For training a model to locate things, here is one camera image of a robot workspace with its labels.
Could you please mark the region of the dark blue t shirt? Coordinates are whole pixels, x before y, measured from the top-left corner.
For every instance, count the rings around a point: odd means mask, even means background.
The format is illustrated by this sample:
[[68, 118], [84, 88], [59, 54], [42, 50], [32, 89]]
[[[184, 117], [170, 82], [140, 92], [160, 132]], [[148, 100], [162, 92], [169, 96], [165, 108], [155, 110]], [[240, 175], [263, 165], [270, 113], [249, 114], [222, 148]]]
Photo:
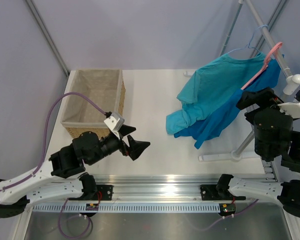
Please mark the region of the dark blue t shirt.
[[[278, 84], [281, 68], [275, 59], [271, 59], [264, 70], [245, 90], [256, 93], [265, 88], [274, 88]], [[237, 117], [240, 110], [236, 104], [241, 99], [243, 90], [236, 90], [232, 96], [204, 120], [175, 133], [175, 138], [192, 137], [196, 140], [194, 147], [199, 149], [205, 141], [217, 138]]]

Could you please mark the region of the pink plastic hanger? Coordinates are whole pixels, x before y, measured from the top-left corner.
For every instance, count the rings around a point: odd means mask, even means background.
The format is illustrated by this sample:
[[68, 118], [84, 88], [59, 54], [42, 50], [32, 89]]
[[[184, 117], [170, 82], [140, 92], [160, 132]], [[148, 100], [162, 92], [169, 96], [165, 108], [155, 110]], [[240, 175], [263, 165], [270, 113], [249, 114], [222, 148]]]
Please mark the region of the pink plastic hanger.
[[271, 56], [274, 56], [275, 59], [278, 58], [279, 49], [283, 46], [283, 43], [280, 41], [274, 45], [274, 47], [269, 51], [266, 55], [265, 59], [263, 60], [263, 65], [261, 69], [245, 84], [242, 86], [241, 90], [245, 90], [250, 84], [252, 84], [267, 68], [269, 62], [271, 61]]

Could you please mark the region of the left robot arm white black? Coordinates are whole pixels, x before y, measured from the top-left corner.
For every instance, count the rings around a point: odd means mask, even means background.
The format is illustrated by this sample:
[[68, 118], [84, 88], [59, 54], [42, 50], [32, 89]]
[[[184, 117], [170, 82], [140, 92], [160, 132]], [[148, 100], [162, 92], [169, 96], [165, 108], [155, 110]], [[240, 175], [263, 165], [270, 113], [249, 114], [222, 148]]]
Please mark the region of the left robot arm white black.
[[133, 161], [151, 144], [130, 135], [135, 127], [124, 125], [120, 136], [109, 133], [99, 138], [91, 131], [74, 138], [38, 166], [18, 177], [0, 179], [0, 219], [17, 216], [40, 203], [53, 200], [92, 200], [98, 192], [95, 178], [86, 172], [93, 165], [119, 151]]

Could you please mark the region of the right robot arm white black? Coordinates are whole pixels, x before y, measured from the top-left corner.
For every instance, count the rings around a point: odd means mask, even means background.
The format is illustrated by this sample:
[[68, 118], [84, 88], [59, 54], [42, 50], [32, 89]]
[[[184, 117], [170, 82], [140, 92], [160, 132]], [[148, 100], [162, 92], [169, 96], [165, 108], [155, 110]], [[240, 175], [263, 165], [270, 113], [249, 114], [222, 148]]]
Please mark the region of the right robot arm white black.
[[223, 200], [241, 197], [266, 200], [300, 218], [300, 131], [293, 123], [300, 119], [300, 90], [294, 102], [283, 102], [267, 87], [257, 92], [244, 91], [236, 104], [240, 110], [251, 105], [258, 108], [245, 115], [254, 126], [254, 151], [266, 162], [281, 157], [281, 166], [299, 176], [289, 182], [264, 183], [222, 174], [216, 193]]

